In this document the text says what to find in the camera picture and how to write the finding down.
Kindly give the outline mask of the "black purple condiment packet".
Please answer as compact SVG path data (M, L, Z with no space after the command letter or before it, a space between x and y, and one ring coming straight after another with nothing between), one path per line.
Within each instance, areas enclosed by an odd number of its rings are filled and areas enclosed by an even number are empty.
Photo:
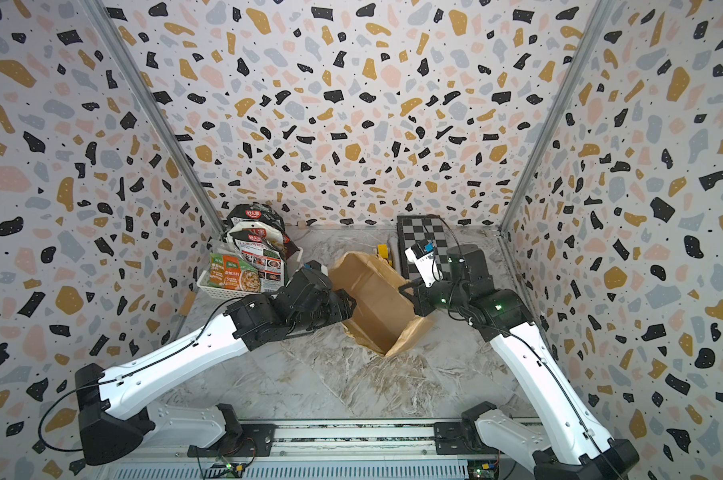
M283 254L285 259L290 259L296 255L300 248L293 242L292 238L285 232L282 233L283 237Z

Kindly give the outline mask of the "brown paper bag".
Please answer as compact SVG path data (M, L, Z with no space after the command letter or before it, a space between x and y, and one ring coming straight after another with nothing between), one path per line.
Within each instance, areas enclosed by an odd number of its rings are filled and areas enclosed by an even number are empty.
M330 270L330 279L357 302L353 316L344 322L347 334L383 357L415 348L435 325L435 320L415 314L413 304L399 293L405 279L373 254L346 253Z

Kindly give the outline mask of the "black white red packet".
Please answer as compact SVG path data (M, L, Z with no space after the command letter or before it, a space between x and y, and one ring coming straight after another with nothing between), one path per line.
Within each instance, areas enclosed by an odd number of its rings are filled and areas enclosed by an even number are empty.
M288 248L283 228L274 222L235 219L225 240L257 269L264 291L284 285Z

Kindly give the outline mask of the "white plastic basket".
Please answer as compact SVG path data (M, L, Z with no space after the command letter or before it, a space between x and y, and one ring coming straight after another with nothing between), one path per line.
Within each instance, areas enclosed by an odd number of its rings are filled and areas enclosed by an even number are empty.
M208 268L203 271L202 276L200 277L200 279L199 279L198 282L197 282L197 286L198 286L199 288L201 288L201 290L207 292L207 294L209 294L209 296L211 296L211 297L213 297L213 298L218 298L218 299L226 300L226 299L232 299L232 298L242 298L242 297L245 297L245 296L247 296L247 295L249 295L249 294L273 293L273 292L278 291L280 288L282 288L282 287L286 284L286 282L287 282L287 279L288 279L288 270L286 269L285 283L284 283L283 286L279 287L279 288L276 289L276 290L266 290L266 291L264 291L264 290L262 289L261 292L251 293L251 292L241 292L241 291L235 291L235 290L225 290L225 289L213 288L213 287L207 286L207 281L208 281L208 278L209 278L209 268L210 268L210 265L211 265L211 255L212 255L213 253L235 254L235 255L240 256L241 258L243 258L242 254L241 254L235 247L229 246L229 245L227 244L227 242L223 242L223 243L219 242L219 243L217 243L217 244L215 244L215 245L213 246L213 250L212 250L212 252L211 252L211 254L210 254L210 264L209 264Z

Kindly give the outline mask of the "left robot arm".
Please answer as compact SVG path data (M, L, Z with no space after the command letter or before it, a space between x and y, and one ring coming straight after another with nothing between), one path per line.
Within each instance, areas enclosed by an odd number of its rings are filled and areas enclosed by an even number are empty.
M202 449L236 446L243 428L228 404L169 407L160 397L230 359L341 323L356 300L335 289L327 269L312 261L275 293L223 302L192 333L141 358L105 369L91 363L75 374L79 434L89 466L120 460L142 446L175 442Z

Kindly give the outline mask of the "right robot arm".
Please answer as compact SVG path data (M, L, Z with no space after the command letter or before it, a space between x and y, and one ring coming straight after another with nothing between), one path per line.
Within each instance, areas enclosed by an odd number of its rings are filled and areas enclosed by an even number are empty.
M639 454L617 439L577 397L543 341L541 329L521 297L495 287L485 254L473 244L449 248L439 265L431 243L407 248L419 272L399 288L415 313L437 310L477 330L509 367L531 401L543 433L483 402L461 414L459 431L437 434L437 447L483 453L499 451L537 479L625 479Z

